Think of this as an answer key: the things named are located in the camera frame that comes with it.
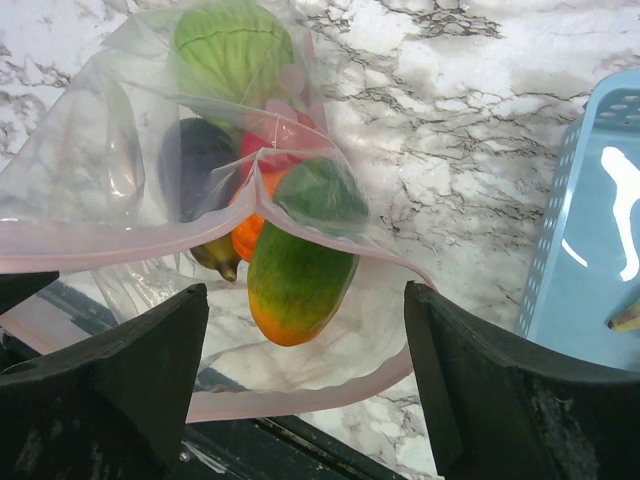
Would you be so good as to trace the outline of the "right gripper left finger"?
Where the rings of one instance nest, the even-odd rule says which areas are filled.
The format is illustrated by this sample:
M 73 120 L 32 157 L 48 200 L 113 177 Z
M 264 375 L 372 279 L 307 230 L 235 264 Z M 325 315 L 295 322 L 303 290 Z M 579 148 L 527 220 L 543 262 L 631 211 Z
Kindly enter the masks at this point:
M 196 284 L 100 335 L 1 374 L 4 479 L 166 479 L 209 307 Z

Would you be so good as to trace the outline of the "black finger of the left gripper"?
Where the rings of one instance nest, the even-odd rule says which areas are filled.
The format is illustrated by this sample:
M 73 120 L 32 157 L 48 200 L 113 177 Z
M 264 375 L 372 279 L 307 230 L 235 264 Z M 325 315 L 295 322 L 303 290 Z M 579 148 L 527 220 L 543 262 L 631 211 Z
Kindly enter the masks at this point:
M 0 314 L 14 308 L 59 278 L 58 271 L 0 275 Z

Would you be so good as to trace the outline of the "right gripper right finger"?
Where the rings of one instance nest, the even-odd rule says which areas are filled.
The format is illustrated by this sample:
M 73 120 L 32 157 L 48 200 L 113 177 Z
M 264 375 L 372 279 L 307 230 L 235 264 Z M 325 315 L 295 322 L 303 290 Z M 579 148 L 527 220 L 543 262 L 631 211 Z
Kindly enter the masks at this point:
M 638 477 L 637 373 L 532 343 L 413 281 L 404 319 L 439 475 Z

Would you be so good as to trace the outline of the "clear pink zip bag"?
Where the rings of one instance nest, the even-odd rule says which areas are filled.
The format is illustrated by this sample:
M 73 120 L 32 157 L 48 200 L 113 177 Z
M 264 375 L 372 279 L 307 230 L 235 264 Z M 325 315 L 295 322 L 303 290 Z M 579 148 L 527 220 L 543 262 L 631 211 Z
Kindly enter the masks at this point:
M 335 408 L 375 395 L 406 377 L 411 357 L 404 290 L 425 273 L 403 259 L 368 195 L 374 176 L 342 149 L 325 116 L 329 84 L 347 64 L 343 50 L 311 31 L 279 1 L 253 1 L 291 36 L 295 61 L 283 67 L 289 101 L 262 109 L 197 96 L 179 84 L 194 70 L 173 49 L 181 15 L 219 1 L 141 12 L 102 43 L 1 174 L 1 270 L 58 271 L 99 291 L 124 323 L 202 284 L 209 307 L 189 422 L 289 415 Z M 309 115 L 315 128 L 297 121 Z M 160 189 L 166 131 L 202 118 L 231 136 L 241 186 L 229 205 L 183 223 Z M 239 156 L 246 133 L 270 141 Z M 369 207 L 354 238 L 299 224 L 266 191 L 259 160 L 326 157 L 353 175 Z M 250 215 L 305 240 L 359 256 L 349 288 L 325 328 L 297 346 L 268 340 L 249 308 L 249 263 L 231 231 Z

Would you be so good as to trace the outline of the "orange fruit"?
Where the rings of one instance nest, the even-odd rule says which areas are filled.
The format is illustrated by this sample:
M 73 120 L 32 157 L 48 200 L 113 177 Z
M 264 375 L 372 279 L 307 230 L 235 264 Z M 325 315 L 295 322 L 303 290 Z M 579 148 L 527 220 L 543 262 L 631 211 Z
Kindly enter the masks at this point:
M 327 235 L 354 238 L 369 207 L 346 167 L 305 160 L 278 183 L 273 201 L 291 219 Z M 359 256 L 296 237 L 265 222 L 249 263 L 251 315 L 271 342 L 297 346 L 316 337 L 336 314 Z

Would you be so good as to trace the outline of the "orange mini pumpkin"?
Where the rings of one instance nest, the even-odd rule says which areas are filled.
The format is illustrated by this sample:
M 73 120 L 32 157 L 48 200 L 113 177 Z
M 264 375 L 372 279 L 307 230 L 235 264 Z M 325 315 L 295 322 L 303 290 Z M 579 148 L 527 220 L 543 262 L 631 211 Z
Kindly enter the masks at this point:
M 273 198 L 279 182 L 287 173 L 288 169 L 262 173 L 263 182 L 270 199 Z M 252 214 L 231 231 L 232 246 L 240 258 L 247 263 L 251 261 L 263 224 L 264 218 L 262 216 Z

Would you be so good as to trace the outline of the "red tomato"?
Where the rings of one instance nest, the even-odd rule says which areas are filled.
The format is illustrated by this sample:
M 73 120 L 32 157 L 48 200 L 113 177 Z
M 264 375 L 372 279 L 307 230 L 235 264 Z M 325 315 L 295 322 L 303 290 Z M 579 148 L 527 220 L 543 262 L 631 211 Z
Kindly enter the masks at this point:
M 309 115 L 298 110 L 296 110 L 295 113 L 297 115 L 297 121 L 300 124 L 310 127 L 311 129 L 315 128 L 315 123 Z M 246 133 L 242 139 L 239 156 L 244 158 L 258 152 L 262 148 L 271 149 L 272 147 L 273 145 L 270 141 L 263 140 L 254 133 Z M 292 156 L 291 154 L 267 155 L 259 160 L 259 169 L 263 174 L 271 174 L 287 171 L 301 162 L 302 160 L 300 158 Z

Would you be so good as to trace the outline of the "green cabbage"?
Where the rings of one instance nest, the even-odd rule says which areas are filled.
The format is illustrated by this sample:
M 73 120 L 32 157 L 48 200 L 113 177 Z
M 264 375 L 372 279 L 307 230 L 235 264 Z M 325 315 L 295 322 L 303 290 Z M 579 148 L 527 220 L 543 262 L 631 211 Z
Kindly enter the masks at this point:
M 173 32 L 175 54 L 194 73 L 180 87 L 197 96 L 262 109 L 271 99 L 289 101 L 280 83 L 295 61 L 281 21 L 253 1 L 219 1 L 185 11 Z

